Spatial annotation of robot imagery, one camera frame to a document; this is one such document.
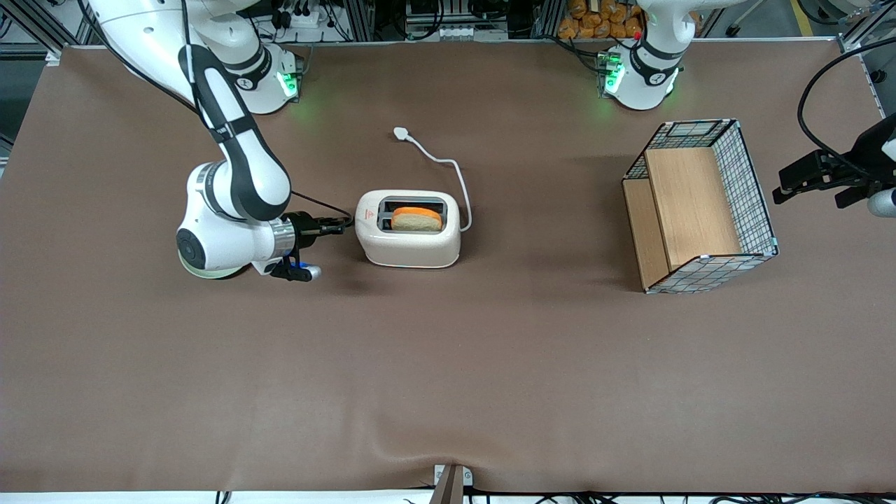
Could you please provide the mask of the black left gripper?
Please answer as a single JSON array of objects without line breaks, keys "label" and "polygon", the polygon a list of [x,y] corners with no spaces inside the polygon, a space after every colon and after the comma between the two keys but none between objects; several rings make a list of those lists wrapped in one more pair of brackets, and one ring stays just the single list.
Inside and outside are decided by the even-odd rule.
[{"label": "black left gripper", "polygon": [[[858,135],[849,151],[849,159],[884,188],[895,185],[895,115],[880,120]],[[807,153],[778,172],[780,185],[772,192],[774,204],[786,203],[796,195],[829,190],[852,182],[852,170],[826,150]],[[836,195],[838,209],[860,203],[872,193],[873,186],[854,185]]]}]

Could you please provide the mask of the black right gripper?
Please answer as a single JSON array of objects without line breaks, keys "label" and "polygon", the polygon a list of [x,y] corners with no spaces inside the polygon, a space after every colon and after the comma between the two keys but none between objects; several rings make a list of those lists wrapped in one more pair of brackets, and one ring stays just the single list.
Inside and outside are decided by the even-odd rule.
[{"label": "black right gripper", "polygon": [[293,232],[293,246],[288,253],[291,262],[300,262],[300,250],[310,248],[320,236],[343,235],[353,225],[352,217],[327,217],[314,219],[309,213],[283,214]]}]

